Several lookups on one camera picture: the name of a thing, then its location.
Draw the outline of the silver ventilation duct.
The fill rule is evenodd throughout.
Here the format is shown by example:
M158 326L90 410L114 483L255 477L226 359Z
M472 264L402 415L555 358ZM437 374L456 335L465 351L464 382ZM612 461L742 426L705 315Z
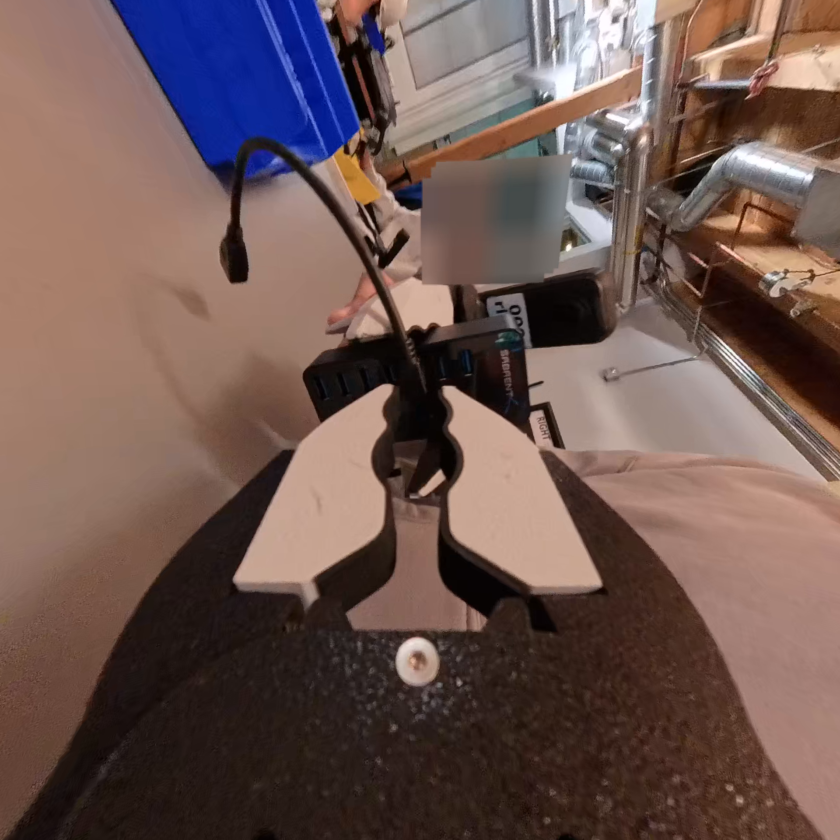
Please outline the silver ventilation duct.
M838 198L838 166L801 152L754 141L718 158L685 197L664 184L653 187L647 209L661 224L685 233L737 191L750 191L801 212Z

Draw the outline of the blue plastic bin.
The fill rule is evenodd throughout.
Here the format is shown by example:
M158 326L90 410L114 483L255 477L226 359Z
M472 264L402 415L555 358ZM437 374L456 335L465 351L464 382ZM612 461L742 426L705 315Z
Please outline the blue plastic bin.
M361 128L315 1L114 1L206 167L233 178L242 143L284 144L308 165Z

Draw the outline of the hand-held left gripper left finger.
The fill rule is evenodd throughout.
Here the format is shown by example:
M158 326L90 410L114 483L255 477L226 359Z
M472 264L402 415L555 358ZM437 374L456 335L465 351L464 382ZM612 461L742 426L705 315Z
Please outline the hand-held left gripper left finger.
M391 578L396 526L388 479L397 390L379 385L297 447L245 556L239 592L326 597L351 610Z

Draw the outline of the wooden beam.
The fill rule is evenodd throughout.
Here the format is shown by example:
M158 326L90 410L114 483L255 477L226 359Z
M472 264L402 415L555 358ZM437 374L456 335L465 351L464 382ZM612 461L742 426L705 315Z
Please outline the wooden beam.
M623 70L439 150L380 164L378 172L390 185L416 183L429 177L438 163L489 159L566 123L631 102L639 95L642 75L641 66Z

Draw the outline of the person's right forearm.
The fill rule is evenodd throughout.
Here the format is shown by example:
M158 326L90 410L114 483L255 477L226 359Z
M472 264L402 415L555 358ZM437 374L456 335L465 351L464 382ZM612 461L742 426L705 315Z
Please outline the person's right forearm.
M668 566L783 781L838 838L838 483L735 458L550 453Z

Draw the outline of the silver pipe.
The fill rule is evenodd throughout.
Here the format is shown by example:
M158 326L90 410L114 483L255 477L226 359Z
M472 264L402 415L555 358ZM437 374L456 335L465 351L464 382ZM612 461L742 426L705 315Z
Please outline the silver pipe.
M624 130L624 155L616 168L610 272L619 312L636 305L646 228L651 168L668 143L679 19L649 29L644 42L642 85L633 117Z

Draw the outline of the compact black usb hub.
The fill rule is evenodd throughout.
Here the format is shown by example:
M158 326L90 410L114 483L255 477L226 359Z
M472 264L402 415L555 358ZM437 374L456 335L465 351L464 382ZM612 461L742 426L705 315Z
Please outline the compact black usb hub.
M415 329L410 336L431 391L451 385L515 427L527 425L526 353L510 316ZM302 380L324 422L380 385L399 386L410 373L402 347L388 334L321 353Z

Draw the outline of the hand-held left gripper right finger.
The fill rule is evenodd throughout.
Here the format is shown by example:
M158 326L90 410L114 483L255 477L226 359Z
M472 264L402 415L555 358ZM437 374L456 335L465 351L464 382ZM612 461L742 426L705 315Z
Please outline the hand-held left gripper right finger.
M440 400L454 450L442 524L454 548L524 595L600 591L602 577L536 444L452 385Z

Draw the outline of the yellow card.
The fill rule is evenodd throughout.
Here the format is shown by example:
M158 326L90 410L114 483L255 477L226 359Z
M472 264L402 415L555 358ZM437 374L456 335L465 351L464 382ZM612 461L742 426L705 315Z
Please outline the yellow card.
M367 206L382 197L381 191L364 172L356 157L339 149L332 156L332 162L332 180L337 193L345 202Z

